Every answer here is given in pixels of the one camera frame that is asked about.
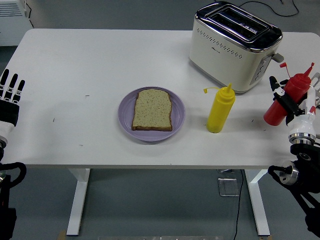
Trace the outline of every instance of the black cable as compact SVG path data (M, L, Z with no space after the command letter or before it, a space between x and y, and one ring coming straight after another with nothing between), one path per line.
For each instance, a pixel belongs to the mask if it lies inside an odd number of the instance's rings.
M27 2L25 2L25 4L28 6L28 8L30 9L30 12L29 12L29 17L28 17L28 19L29 19L29 21L30 21L30 23L31 23L31 25L32 25L32 27L33 28L35 28L34 27L34 25L33 25L33 23L31 22L31 19L30 19L30 17L31 17L31 11L32 11L32 9L31 9L31 7L29 6L29 4L27 3Z
M242 181L241 181L241 187L240 187L240 193L239 193L238 212L237 212L237 215L236 215L235 234L234 234L233 240L236 239L236 236L237 236L237 233L238 233L238 221L239 221L239 212L240 212L240 198L241 198L242 186L244 185L244 174L242 172L242 169L240 169L240 171L241 171Z
M269 6L268 4L266 4L266 3L264 3L264 2L261 2L261 1L246 1L246 2L242 3L241 5L239 5L239 7L242 7L243 5L248 4L248 3L263 4L263 5L267 6L268 8L270 8L270 9L272 10L272 12L274 12L276 15L278 15L278 16L280 16L280 17L285 17L285 18L295 16L295 15L297 15L297 14L299 13L299 9L297 8L294 0L292 0L292 4L293 4L293 6L295 7L295 9L296 9L297 12L294 13L294 14L291 14L291 15L282 15L282 14L279 14L279 13L275 12L275 10L273 10L273 8L272 8L271 6Z
M25 178L27 174L27 167L22 162L14 162L14 163L7 163L7 164L0 164L0 171L3 170L14 170L14 169L20 169L19 176L16 177L15 180L10 182L9 186L10 188L15 187L19 183L22 182L22 180Z

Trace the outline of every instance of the red squeeze bottle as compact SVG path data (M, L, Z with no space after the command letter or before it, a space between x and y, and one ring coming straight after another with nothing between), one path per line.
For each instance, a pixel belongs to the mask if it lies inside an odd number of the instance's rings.
M309 73L315 64L312 63L311 67L305 73L297 73L293 77L290 77L289 81L284 86L285 92L297 103L300 104L303 96L310 88L311 79ZM266 113L263 115L267 124L272 126L278 126L283 119L288 115L288 112L280 105L277 100L274 100L273 104L269 107Z

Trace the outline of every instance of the floor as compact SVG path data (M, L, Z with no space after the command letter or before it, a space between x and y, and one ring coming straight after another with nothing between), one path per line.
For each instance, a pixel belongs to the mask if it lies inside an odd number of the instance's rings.
M27 0L35 28L191 30L194 13L208 0ZM245 0L230 0L241 5ZM292 0L261 2L278 14L292 15ZM261 3L242 7L283 32L320 36L318 0L295 0L299 14L276 15ZM2 72L16 47L0 47ZM79 236L66 240L97 240L112 236L219 236L217 239L259 240L248 186L239 197L219 195L218 178L236 178L241 170L93 169ZM28 168L26 178L10 192L16 208L13 240L56 240L68 227L77 181L67 169ZM259 181L273 240L317 239L308 232L305 214L291 194L266 174Z

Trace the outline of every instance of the white metal table leg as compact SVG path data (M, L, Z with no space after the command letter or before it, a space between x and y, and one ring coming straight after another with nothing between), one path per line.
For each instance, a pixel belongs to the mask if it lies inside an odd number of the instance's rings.
M90 168L69 168L69 171L78 180L75 188L74 199L66 235L79 235L82 211L84 208Z
M251 204L258 235L269 236L269 226L267 222L264 204L262 202L258 180L267 173L267 169L245 170L246 181L249 188Z

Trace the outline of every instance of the tabletop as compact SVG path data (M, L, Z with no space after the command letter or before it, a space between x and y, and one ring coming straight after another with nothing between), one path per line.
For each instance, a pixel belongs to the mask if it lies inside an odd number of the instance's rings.
M265 123L273 102L269 76L288 78L271 61L262 81L236 96L220 133L206 129L217 86L189 59L191 31L32 29L9 61L25 80L17 126L2 163L29 167L265 169L286 160L289 128ZM320 72L320 37L284 32L278 53L290 75ZM175 93L185 120L171 137L146 142L119 123L118 108L130 92L149 86ZM315 128L319 132L319 120Z

